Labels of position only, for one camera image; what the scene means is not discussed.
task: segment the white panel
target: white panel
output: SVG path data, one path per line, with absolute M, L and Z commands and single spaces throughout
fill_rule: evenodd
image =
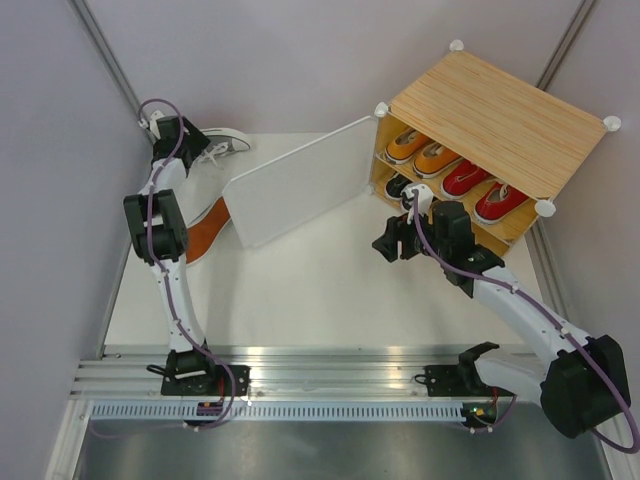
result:
M 448 50 L 535 83 L 579 0 L 87 0 L 140 98 L 197 125 L 330 132 Z
M 242 245 L 262 245 L 359 194 L 377 125 L 365 117 L 232 179 L 222 194 Z

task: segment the metal track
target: metal track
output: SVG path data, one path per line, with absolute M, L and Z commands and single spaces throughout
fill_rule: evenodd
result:
M 537 88 L 544 91 L 549 89 L 562 63 L 569 54 L 571 47 L 573 47 L 580 32 L 589 21 L 598 1 L 599 0 L 582 0 L 580 2 L 567 29 L 547 62 L 547 66 L 542 72 L 540 79 L 536 83 Z M 566 302 L 567 296 L 562 287 L 558 268 L 549 246 L 543 220 L 535 223 L 526 234 L 526 238 L 529 251 L 532 254 L 531 258 L 533 260 L 534 270 L 538 276 L 538 283 L 540 284 L 545 302 L 559 315 L 571 319 L 572 315 Z
M 424 403 L 447 399 L 428 397 L 426 387 L 413 381 L 413 376 L 423 373 L 427 364 L 457 363 L 457 354 L 466 348 L 218 347 L 215 351 L 230 363 L 251 367 L 248 397 L 254 401 Z M 505 348 L 533 358 L 524 347 Z M 82 361 L 71 398 L 167 400 L 160 396 L 161 378 L 145 370 L 150 363 L 164 364 L 166 352 L 163 347 L 145 350 L 134 354 L 127 353 L 126 347 L 109 347 L 102 360 Z
M 93 12 L 87 5 L 85 0 L 67 0 L 67 3 L 77 15 L 80 25 L 89 36 L 91 43 L 93 43 L 96 52 L 100 56 L 100 60 L 104 64 L 105 68 L 111 75 L 111 78 L 115 82 L 116 86 L 120 90 L 120 93 L 124 96 L 129 108 L 138 117 L 138 108 L 140 107 L 140 100 L 136 93 L 133 91 L 133 87 L 129 83 L 124 70 L 120 66 L 120 62 L 111 50 L 111 46 L 107 41 L 104 33 L 98 22 L 96 21 Z

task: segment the wooden shelf top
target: wooden shelf top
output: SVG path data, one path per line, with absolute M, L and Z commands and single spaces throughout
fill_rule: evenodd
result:
M 602 121 L 467 52 L 451 52 L 391 102 L 393 116 L 534 198 L 557 195 Z

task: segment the white board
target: white board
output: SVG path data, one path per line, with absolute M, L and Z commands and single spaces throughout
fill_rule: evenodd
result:
M 222 194 L 242 245 L 262 245 L 358 195 L 377 124 L 362 118 L 231 179 Z

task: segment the shoe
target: shoe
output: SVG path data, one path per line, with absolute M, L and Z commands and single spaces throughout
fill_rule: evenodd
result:
M 398 201 L 402 198 L 402 190 L 409 185 L 411 180 L 396 173 L 389 179 L 384 187 L 384 196 L 389 200 Z
M 433 178 L 460 158 L 460 155 L 444 145 L 432 143 L 415 156 L 413 171 L 420 178 Z
M 440 191 L 449 200 L 460 200 L 473 187 L 489 178 L 492 178 L 489 172 L 465 159 L 445 177 Z
M 476 203 L 473 213 L 479 222 L 493 225 L 526 202 L 528 198 L 520 190 L 506 183 L 496 182 Z
M 251 150 L 251 138 L 239 130 L 234 130 L 233 128 L 206 128 L 202 130 L 202 133 L 210 142 L 207 150 L 212 151 L 216 158 Z
M 409 161 L 411 156 L 429 142 L 429 137 L 421 134 L 413 128 L 407 128 L 387 145 L 385 156 L 389 163 L 403 165 Z

